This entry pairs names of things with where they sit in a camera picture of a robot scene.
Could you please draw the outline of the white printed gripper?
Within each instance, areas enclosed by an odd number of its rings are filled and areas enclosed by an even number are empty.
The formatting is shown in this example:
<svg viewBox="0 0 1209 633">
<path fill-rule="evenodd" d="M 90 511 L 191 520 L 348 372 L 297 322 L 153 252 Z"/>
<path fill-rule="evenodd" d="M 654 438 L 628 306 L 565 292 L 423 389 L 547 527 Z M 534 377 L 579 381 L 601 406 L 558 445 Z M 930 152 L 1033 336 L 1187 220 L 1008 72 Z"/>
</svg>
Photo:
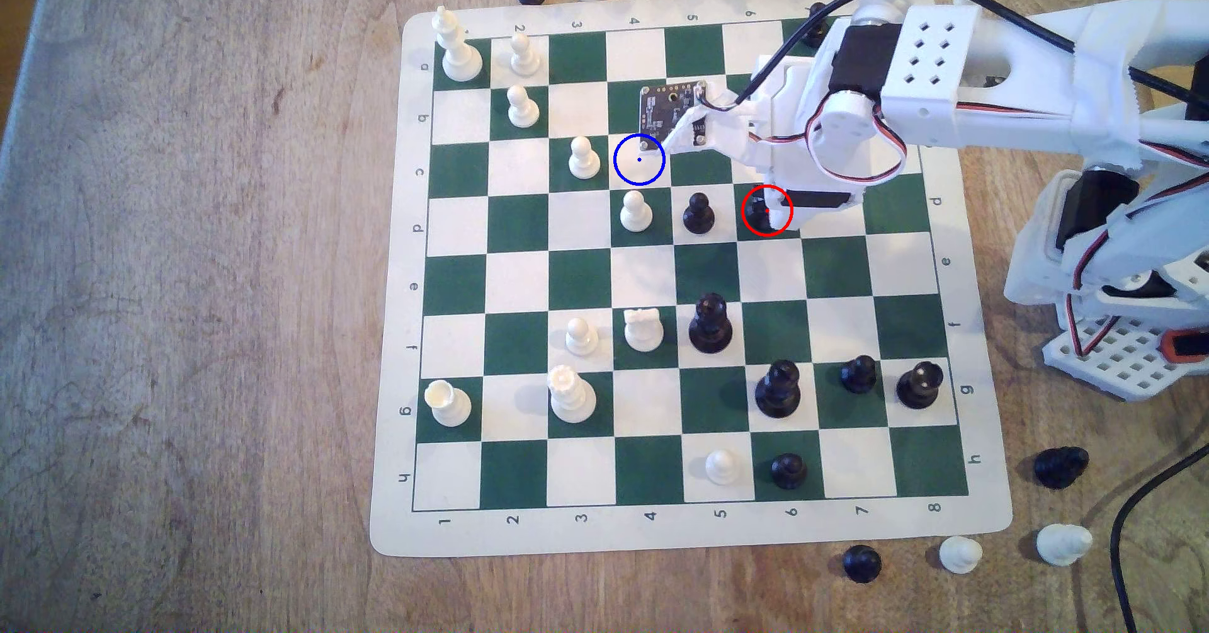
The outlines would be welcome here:
<svg viewBox="0 0 1209 633">
<path fill-rule="evenodd" d="M 864 185 L 839 180 L 868 175 L 868 98 L 829 92 L 831 66 L 814 57 L 787 57 L 757 92 L 757 134 L 809 140 L 775 144 L 760 168 L 769 231 L 800 230 L 825 210 L 858 207 Z"/>
</svg>

